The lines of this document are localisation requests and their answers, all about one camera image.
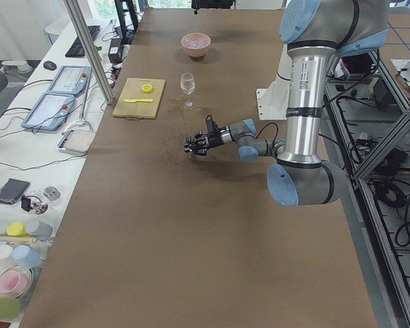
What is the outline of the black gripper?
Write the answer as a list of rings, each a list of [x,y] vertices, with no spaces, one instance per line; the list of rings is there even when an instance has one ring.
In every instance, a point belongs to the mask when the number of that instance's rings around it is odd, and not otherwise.
[[[199,131],[197,132],[197,137],[192,135],[186,136],[185,142],[187,144],[197,144],[197,147],[193,148],[194,152],[197,156],[206,156],[208,149],[216,148],[224,144],[222,132],[224,132],[223,128],[207,133]]]

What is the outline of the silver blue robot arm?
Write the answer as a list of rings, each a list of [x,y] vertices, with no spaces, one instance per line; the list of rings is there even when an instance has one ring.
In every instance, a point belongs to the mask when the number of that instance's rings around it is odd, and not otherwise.
[[[250,119],[218,127],[207,117],[207,132],[189,136],[185,152],[204,156],[234,142],[243,162],[271,156],[267,173],[271,197],[282,206],[327,204],[346,185],[343,171],[317,155],[327,67],[333,56],[379,49],[387,38],[388,1],[291,1],[279,27],[291,59],[286,136],[261,139]]]

